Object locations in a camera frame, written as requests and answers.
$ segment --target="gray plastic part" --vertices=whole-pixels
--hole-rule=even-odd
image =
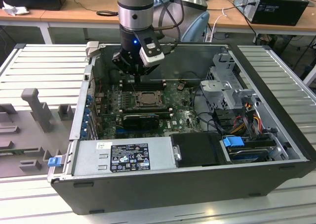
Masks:
[[[23,171],[35,171],[41,170],[41,164],[38,160],[25,160],[20,161],[19,168]]]
[[[52,155],[50,154],[50,152],[48,150],[45,151],[44,153],[44,157],[43,157],[43,161],[44,162],[48,162],[48,160],[52,157]]]
[[[0,123],[12,122],[7,112],[0,112]]]
[[[3,134],[18,134],[20,129],[18,126],[0,126],[0,135]]]
[[[0,150],[12,149],[14,143],[12,141],[0,141]]]
[[[26,46],[26,44],[16,44],[14,48],[16,48],[16,49],[24,49],[25,46]]]
[[[0,104],[0,112],[6,112],[8,114],[17,113],[12,104]]]
[[[44,133],[47,133],[51,129],[49,120],[47,119],[47,113],[43,110],[43,107],[38,98],[39,91],[36,88],[24,89],[21,98],[28,102],[30,108],[33,111],[33,116],[37,118],[39,125],[41,126]]]
[[[50,120],[50,118],[51,118],[51,111],[49,110],[49,107],[48,107],[47,103],[44,102],[44,103],[41,103],[41,105],[42,105],[42,108],[43,108],[43,111],[44,111],[44,114],[45,114],[46,118],[48,120]],[[30,113],[31,113],[32,117],[34,118],[34,120],[38,121],[38,119],[34,116],[34,113],[32,111]]]
[[[70,104],[61,104],[58,107],[58,115],[61,121],[72,120],[74,118],[73,110]]]
[[[44,153],[45,152],[42,147],[34,148],[33,150],[30,150],[30,151],[24,151],[24,154],[26,156],[43,156]]]

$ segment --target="blue tab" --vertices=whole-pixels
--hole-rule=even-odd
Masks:
[[[228,136],[223,139],[223,142],[226,147],[245,146],[245,143],[243,143],[243,140],[240,136]]]
[[[61,166],[61,157],[51,157],[47,164],[48,167]]]

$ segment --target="metal bracket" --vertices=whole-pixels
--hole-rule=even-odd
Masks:
[[[85,53],[87,57],[93,57],[100,53],[99,49],[99,41],[90,41],[87,43],[87,46],[85,47]]]

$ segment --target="warning label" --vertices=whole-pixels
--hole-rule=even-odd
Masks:
[[[148,144],[111,146],[110,170],[113,173],[150,170]]]

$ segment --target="desk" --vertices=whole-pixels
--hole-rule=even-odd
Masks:
[[[117,0],[77,0],[84,7],[91,10],[117,11]],[[222,9],[232,7],[228,0],[209,0],[208,8]],[[213,26],[221,11],[210,11],[209,23]],[[237,9],[226,11],[228,17],[221,17],[216,32],[253,33],[247,25],[243,15]],[[0,13],[0,25],[36,26],[39,27],[46,44],[53,43],[49,34],[50,27],[69,28],[119,28],[118,17],[98,16],[94,11],[86,10],[74,0],[66,0],[60,11],[31,10],[31,14],[24,16],[8,16]],[[296,26],[256,25],[252,27],[258,34],[284,35],[315,35],[316,34],[316,7],[307,7]]]

